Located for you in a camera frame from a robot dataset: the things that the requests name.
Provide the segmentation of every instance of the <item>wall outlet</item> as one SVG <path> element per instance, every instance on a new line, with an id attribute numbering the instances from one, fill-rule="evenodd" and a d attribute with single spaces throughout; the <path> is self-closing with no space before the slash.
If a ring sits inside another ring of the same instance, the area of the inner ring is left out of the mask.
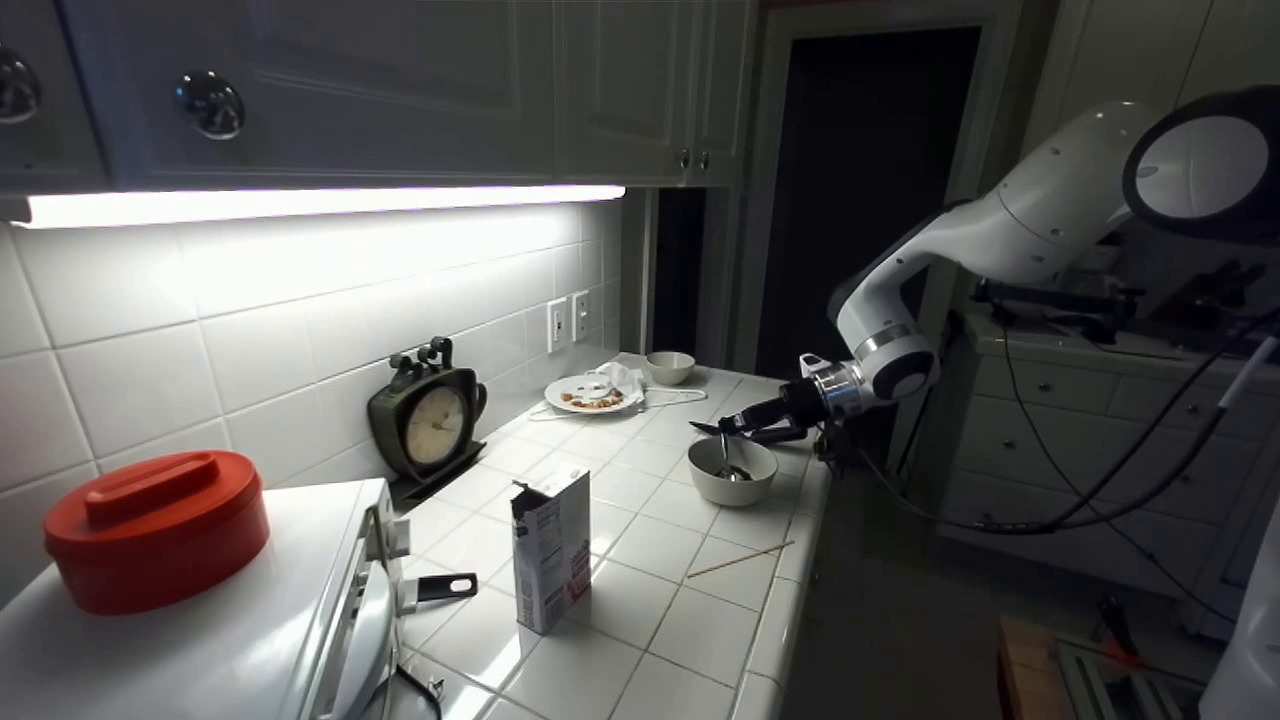
<path id="1" fill-rule="evenodd" d="M 566 353 L 570 349 L 570 326 L 572 326 L 570 319 L 570 297 L 547 301 L 546 326 L 547 326 L 547 357 Z"/>
<path id="2" fill-rule="evenodd" d="M 597 315 L 597 301 L 590 287 L 572 291 L 572 329 L 570 329 L 570 343 L 580 343 L 591 335 L 591 315 Z"/>

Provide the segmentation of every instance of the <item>plate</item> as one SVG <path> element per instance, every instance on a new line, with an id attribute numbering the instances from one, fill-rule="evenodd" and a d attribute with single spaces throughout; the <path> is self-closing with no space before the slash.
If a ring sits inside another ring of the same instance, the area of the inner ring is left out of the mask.
<path id="1" fill-rule="evenodd" d="M 570 404 L 566 393 L 575 393 L 584 382 L 580 375 L 566 375 L 557 386 L 546 387 L 546 402 L 557 407 L 557 412 L 570 412 L 570 415 L 618 415 L 618 412 L 630 412 L 644 402 L 641 387 L 619 387 L 623 402 L 608 404 L 608 407 L 580 407 L 580 404 Z"/>

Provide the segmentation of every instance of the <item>under-cabinet light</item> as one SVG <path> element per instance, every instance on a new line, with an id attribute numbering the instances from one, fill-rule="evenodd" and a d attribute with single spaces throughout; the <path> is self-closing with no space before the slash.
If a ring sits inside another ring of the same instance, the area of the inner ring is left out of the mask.
<path id="1" fill-rule="evenodd" d="M 623 195 L 619 185 L 93 192 L 93 195 L 27 195 L 27 220 L 11 220 L 11 226 L 19 226 L 19 227 L 212 226 L 212 220 L 265 220 L 265 218 L 591 206 L 591 200 L 619 200 L 619 195 Z"/>

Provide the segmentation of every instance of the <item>red lid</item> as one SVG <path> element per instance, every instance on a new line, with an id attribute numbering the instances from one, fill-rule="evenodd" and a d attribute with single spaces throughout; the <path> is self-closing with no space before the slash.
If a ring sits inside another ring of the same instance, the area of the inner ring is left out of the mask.
<path id="1" fill-rule="evenodd" d="M 268 542 L 256 467 L 238 453 L 179 453 L 110 474 L 43 515 L 43 550 L 89 613 L 183 601 Z"/>

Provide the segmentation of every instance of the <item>white tile counter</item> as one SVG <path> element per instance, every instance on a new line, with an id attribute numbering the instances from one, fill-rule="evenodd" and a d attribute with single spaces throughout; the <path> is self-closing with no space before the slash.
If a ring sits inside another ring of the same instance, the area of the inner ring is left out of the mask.
<path id="1" fill-rule="evenodd" d="M 689 421 L 777 398 L 777 382 L 699 374 L 708 402 L 630 415 L 534 407 L 486 459 L 412 513 L 407 574 L 477 574 L 479 598 L 401 621 L 404 666 L 444 681 L 450 720 L 768 720 L 781 712 L 828 467 L 777 449 L 756 507 L 711 507 L 689 475 Z M 515 625 L 512 479 L 591 467 L 591 598 L 547 635 Z"/>

